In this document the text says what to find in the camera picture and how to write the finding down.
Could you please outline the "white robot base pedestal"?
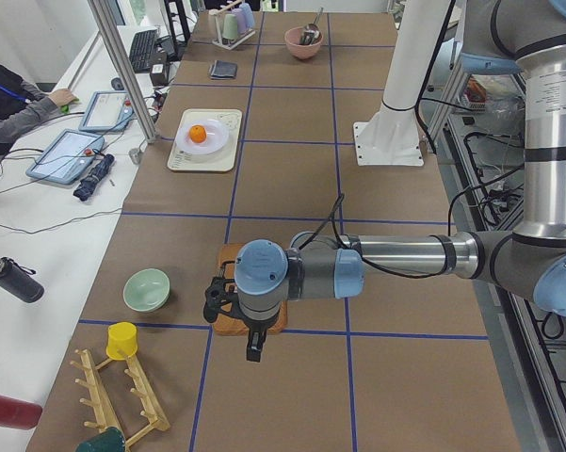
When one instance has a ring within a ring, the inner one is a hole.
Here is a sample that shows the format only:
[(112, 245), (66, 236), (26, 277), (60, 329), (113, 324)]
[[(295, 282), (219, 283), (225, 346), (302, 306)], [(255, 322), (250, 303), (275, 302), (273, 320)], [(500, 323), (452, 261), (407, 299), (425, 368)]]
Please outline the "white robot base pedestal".
[(445, 34), (454, 3), (411, 0), (405, 5), (380, 110), (368, 122), (356, 122), (354, 142), (360, 166), (424, 164), (416, 112), (429, 63)]

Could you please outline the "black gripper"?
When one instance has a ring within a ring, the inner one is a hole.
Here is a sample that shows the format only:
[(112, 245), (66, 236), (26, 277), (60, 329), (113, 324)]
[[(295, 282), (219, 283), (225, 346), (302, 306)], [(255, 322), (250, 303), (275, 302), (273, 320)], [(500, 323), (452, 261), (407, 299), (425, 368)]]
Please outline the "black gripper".
[(245, 326), (249, 329), (246, 347), (246, 359), (249, 362), (261, 361), (264, 343), (267, 339), (267, 330), (273, 327), (277, 320), (276, 315), (264, 320), (243, 318)]

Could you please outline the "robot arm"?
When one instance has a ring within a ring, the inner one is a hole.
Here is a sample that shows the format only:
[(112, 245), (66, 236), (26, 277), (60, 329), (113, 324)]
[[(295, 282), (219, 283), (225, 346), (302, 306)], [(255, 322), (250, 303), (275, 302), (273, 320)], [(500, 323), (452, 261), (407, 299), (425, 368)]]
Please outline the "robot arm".
[[(325, 48), (299, 62), (283, 48), (283, 14), (267, 14), (251, 95), (248, 139), (235, 184), (229, 242), (287, 245), (344, 195), (339, 229), (350, 234), (446, 231), (452, 171), (426, 153), (420, 167), (361, 167), (350, 127), (373, 113), (396, 38), (384, 14), (330, 14)], [(370, 273), (356, 298), (293, 302), (283, 345), (307, 355), (345, 353), (354, 370), (383, 362), (478, 362), (507, 348), (486, 287), (454, 276), (409, 280)]]

